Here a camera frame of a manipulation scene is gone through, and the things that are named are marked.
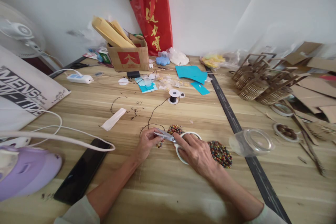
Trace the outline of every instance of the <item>person's left hand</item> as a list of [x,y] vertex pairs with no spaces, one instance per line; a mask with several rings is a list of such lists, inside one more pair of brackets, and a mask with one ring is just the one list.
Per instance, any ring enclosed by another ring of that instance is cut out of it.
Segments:
[[148,157],[151,148],[163,140],[161,136],[155,135],[154,132],[161,133],[157,128],[142,132],[138,146],[135,149],[135,156],[138,161],[143,162]]

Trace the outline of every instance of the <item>white paper strip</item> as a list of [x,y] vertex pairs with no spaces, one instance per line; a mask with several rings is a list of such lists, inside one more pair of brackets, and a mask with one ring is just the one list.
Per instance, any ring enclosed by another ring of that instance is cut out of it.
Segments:
[[112,129],[112,127],[117,123],[117,121],[122,117],[127,110],[124,108],[121,108],[118,110],[117,113],[115,113],[113,116],[111,116],[110,119],[108,119],[104,124],[101,126],[104,130],[109,131]]

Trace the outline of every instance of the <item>clear plastic cup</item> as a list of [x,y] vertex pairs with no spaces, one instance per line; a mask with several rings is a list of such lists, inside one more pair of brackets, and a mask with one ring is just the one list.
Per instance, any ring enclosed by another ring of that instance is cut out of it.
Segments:
[[260,129],[244,129],[229,138],[231,149],[240,156],[253,157],[275,148],[270,136]]

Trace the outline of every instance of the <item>red gift bag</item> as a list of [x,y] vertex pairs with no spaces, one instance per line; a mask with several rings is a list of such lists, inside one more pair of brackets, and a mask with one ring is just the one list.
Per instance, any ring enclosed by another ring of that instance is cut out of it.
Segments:
[[157,56],[173,46],[168,0],[131,0],[136,20],[148,45],[148,54]]

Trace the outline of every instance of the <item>electric fan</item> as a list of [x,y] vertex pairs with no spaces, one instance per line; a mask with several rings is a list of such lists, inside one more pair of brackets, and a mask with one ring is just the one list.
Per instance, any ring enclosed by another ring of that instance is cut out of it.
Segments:
[[46,42],[42,32],[22,13],[0,1],[0,45],[20,58],[40,57],[52,70],[58,70],[44,52]]

